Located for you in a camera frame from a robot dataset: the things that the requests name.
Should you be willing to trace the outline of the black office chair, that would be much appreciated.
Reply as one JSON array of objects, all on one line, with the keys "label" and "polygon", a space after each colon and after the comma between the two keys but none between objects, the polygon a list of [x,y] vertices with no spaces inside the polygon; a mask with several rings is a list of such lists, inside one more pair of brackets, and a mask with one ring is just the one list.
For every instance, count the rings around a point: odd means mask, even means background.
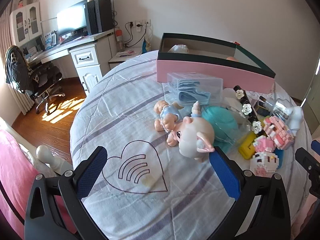
[{"label": "black office chair", "polygon": [[41,99],[36,107],[36,114],[44,105],[47,115],[50,115],[49,106],[54,97],[64,97],[65,93],[58,82],[62,80],[59,68],[51,62],[46,62],[32,68],[27,63],[18,46],[11,46],[5,54],[6,83],[22,93],[27,94],[33,101]]}]

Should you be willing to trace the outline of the teal toy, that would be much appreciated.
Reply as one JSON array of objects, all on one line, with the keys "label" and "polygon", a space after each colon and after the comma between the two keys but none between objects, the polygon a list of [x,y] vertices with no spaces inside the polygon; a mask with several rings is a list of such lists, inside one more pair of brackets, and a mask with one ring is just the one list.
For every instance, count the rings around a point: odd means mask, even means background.
[{"label": "teal toy", "polygon": [[228,153],[240,135],[238,123],[232,112],[220,106],[207,106],[202,109],[202,117],[214,129],[214,146],[218,146],[224,153]]}]

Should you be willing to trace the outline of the clear box with blue cloth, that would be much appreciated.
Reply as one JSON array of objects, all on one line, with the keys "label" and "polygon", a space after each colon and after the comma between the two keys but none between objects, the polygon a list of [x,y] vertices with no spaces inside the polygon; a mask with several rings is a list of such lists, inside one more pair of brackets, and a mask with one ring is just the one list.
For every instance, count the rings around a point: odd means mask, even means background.
[{"label": "clear box with blue cloth", "polygon": [[222,101],[223,79],[200,73],[168,73],[167,83],[171,94],[180,106],[201,106]]}]

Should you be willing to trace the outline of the white glass-door cabinet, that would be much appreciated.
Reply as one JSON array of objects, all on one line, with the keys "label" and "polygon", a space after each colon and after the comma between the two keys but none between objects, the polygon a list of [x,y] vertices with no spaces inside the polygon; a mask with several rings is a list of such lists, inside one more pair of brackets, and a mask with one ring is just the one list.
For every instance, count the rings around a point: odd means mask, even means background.
[{"label": "white glass-door cabinet", "polygon": [[13,45],[23,46],[42,35],[40,3],[31,3],[14,10],[9,16]]}]

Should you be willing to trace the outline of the yellow highlighter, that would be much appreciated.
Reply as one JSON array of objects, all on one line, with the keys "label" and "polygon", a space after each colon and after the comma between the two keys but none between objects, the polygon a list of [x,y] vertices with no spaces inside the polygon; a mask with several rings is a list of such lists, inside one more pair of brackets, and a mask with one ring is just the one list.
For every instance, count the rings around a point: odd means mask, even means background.
[{"label": "yellow highlighter", "polygon": [[239,146],[238,151],[244,159],[246,160],[251,159],[253,154],[255,153],[253,142],[255,141],[256,138],[257,138],[256,134],[254,132],[250,132],[245,138],[245,140]]}]

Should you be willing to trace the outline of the blue highlighter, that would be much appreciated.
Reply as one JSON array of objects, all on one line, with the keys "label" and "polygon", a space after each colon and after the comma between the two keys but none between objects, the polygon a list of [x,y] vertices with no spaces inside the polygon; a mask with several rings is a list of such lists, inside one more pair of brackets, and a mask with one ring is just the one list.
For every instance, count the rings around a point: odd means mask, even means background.
[{"label": "blue highlighter", "polygon": [[274,154],[278,157],[279,159],[279,164],[277,169],[280,169],[283,163],[283,156],[284,156],[284,150],[280,150],[278,148],[274,149]]}]

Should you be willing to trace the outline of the orange capped bottle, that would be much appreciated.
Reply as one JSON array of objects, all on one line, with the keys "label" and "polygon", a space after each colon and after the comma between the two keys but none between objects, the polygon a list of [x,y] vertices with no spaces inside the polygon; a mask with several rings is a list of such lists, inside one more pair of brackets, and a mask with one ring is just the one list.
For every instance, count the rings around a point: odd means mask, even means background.
[{"label": "orange capped bottle", "polygon": [[115,31],[115,36],[116,36],[116,44],[117,44],[117,51],[122,52],[125,51],[125,44],[123,40],[123,32],[121,29],[117,29]]}]

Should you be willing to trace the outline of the pink white block figure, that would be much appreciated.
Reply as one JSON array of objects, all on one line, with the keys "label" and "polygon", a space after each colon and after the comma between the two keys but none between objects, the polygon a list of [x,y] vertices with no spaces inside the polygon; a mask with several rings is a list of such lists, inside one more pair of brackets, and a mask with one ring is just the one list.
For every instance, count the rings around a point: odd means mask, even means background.
[{"label": "pink white block figure", "polygon": [[254,140],[253,146],[255,154],[250,159],[249,169],[255,176],[272,177],[279,166],[279,158],[274,153],[274,142],[261,135]]}]

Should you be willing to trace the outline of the black hair clip white flowers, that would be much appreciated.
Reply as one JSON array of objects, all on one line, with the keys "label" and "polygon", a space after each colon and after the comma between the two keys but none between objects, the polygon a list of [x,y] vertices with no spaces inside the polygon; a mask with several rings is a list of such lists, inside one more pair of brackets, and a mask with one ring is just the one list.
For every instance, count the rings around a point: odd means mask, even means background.
[{"label": "black hair clip white flowers", "polygon": [[246,91],[243,90],[239,85],[236,85],[233,90],[235,91],[236,98],[242,105],[242,114],[246,116],[251,123],[252,132],[257,136],[261,136],[263,134],[263,127],[261,122],[258,120],[256,112],[248,99]]}]

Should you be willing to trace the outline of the baby doll blue dress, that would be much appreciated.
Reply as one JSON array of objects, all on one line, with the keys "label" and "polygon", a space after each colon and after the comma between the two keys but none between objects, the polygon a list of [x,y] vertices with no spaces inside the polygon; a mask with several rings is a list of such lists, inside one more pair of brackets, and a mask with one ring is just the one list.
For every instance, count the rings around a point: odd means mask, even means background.
[{"label": "baby doll blue dress", "polygon": [[176,123],[182,120],[180,110],[183,109],[177,102],[169,104],[164,100],[157,101],[154,105],[154,112],[159,115],[155,120],[154,127],[157,132],[166,131],[171,132]]}]

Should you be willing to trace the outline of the pink bedding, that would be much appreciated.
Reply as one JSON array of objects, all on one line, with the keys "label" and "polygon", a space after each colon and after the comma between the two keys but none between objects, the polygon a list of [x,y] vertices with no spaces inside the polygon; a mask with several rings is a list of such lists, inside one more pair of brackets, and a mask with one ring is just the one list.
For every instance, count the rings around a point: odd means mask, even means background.
[{"label": "pink bedding", "polygon": [[1,119],[1,213],[24,239],[24,219],[33,181],[62,175],[73,167],[44,145],[35,147]]}]

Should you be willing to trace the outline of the pink block donut figure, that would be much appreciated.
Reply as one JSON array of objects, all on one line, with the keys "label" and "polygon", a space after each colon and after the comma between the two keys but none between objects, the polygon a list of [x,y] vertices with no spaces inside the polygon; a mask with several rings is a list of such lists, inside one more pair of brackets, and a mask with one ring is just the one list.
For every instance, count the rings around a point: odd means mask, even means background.
[{"label": "pink block donut figure", "polygon": [[272,139],[277,149],[287,150],[294,143],[294,135],[285,122],[277,116],[266,117],[263,123],[264,132]]}]

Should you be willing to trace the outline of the black computer tower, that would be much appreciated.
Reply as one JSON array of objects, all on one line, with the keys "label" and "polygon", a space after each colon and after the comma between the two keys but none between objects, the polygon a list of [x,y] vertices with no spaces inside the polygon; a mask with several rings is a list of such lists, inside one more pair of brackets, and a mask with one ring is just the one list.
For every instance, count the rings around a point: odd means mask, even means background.
[{"label": "black computer tower", "polygon": [[110,0],[92,0],[84,4],[86,27],[89,35],[113,29]]}]

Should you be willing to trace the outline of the rose gold tumbler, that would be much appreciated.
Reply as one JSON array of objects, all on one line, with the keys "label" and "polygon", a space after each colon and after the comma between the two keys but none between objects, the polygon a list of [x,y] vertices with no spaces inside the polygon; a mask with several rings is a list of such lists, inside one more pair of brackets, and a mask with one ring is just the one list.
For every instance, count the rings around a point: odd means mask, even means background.
[{"label": "rose gold tumbler", "polygon": [[232,56],[227,57],[227,60],[239,62],[236,58],[234,58]]}]

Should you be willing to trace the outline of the doll on cabinet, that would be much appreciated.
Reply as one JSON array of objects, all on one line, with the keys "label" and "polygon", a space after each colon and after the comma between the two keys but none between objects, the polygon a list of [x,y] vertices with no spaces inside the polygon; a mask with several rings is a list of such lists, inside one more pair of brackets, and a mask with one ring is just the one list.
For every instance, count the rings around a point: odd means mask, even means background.
[{"label": "doll on cabinet", "polygon": [[27,5],[27,1],[28,1],[28,0],[19,0],[19,1],[18,1],[18,9],[26,6],[26,5]]}]

